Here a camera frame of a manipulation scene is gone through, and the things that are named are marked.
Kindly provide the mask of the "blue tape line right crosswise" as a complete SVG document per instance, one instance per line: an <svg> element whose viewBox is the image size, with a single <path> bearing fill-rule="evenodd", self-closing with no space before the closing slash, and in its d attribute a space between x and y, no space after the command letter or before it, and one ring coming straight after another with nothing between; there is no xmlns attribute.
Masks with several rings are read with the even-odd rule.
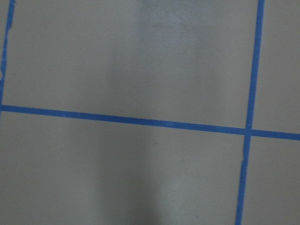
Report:
<svg viewBox="0 0 300 225"><path fill-rule="evenodd" d="M257 129L250 130L248 128L224 127L224 126L166 121L166 120L151 120L151 119L121 117L121 116L102 115L102 114L83 113L83 112L39 109L39 108L31 108L31 107L13 106L13 105L2 105L0 108L4 112L11 112L11 113L24 113L24 114L26 113L26 114L33 114L33 115L115 122L115 123L134 124L134 125L143 125L143 126L152 126L152 127L176 128L176 129L205 131L205 132L232 134L232 135L251 135L255 137L276 138L276 139L296 140L296 141L300 139L299 134L288 133L288 132L267 131L267 130L257 130Z"/></svg>

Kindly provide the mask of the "blue tape line right side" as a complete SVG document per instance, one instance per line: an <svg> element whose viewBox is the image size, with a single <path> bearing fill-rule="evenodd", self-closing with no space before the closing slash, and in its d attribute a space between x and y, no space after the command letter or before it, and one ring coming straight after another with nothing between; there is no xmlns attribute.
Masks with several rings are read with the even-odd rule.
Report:
<svg viewBox="0 0 300 225"><path fill-rule="evenodd" d="M237 199L236 215L235 215L235 223L234 223L235 225L241 225L242 218L243 218L244 199L245 199L246 184L247 184L248 160L249 160L251 137L252 137L252 130L253 130L256 87L257 87L257 78L258 78L259 60L260 60L260 51L261 51L264 4L265 4L264 0L257 1L255 39L254 39L251 77L250 77L249 94L248 94L248 102L247 102L247 116L246 116L245 133L244 133L244 141L243 141L243 159L240 168L240 181L239 181L238 199Z"/></svg>

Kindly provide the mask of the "blue tape line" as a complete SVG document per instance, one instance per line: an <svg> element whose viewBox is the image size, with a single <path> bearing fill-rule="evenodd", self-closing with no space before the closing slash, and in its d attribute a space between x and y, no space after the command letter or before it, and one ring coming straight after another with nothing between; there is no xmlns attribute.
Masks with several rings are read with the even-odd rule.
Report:
<svg viewBox="0 0 300 225"><path fill-rule="evenodd" d="M4 84L5 84L6 67L7 67L7 53L8 53L8 36L13 23L14 10L15 10L15 0L10 0L8 5L8 11L7 11L7 21L5 26L4 41L2 47L2 57L1 57L1 67L0 67L1 74L2 74L2 77L0 79L0 104L2 104L3 94L4 94Z"/></svg>
<svg viewBox="0 0 300 225"><path fill-rule="evenodd" d="M261 51L264 4L265 4L264 0L257 1L255 39L254 39L251 77L250 77L249 94L248 94L248 102L247 102L247 116L246 116L245 133L244 133L244 141L243 141L243 159L240 168L240 181L239 181L238 199L237 199L236 215L235 215L235 223L234 223L235 225L241 225L242 218L243 218L244 199L245 199L246 184L247 184L248 160L249 160L251 137L252 137L252 130L253 130L256 87L257 87L257 78L258 78L259 60L260 60L260 51Z"/></svg>

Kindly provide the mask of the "blue tape line far right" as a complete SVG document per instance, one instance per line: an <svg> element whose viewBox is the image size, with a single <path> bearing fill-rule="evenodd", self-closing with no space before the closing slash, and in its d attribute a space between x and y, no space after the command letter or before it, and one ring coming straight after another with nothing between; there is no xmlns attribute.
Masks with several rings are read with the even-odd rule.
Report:
<svg viewBox="0 0 300 225"><path fill-rule="evenodd" d="M8 11L7 11L7 21L5 26L4 41L2 47L2 57L1 57L1 67L0 67L1 74L2 74L2 77L0 79L0 104L2 104L3 94L4 94L4 84L5 84L6 67L7 67L7 53L8 53L8 36L13 23L14 10L15 10L15 0L10 0L8 5Z"/></svg>

